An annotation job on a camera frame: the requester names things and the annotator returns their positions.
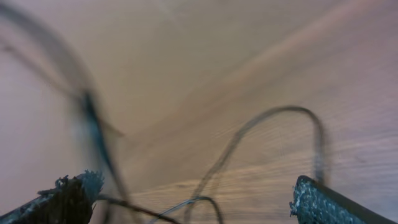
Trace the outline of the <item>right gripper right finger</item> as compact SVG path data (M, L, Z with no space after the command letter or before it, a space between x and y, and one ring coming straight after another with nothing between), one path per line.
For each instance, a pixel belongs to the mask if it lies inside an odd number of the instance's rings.
M299 224L397 224L306 175L298 177L289 207Z

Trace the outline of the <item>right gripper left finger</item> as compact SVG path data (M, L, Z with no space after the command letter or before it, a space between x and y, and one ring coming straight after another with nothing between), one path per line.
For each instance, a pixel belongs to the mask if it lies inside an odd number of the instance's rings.
M54 188L37 192L37 198L1 215L1 224L88 224L103 185L101 171L66 175Z

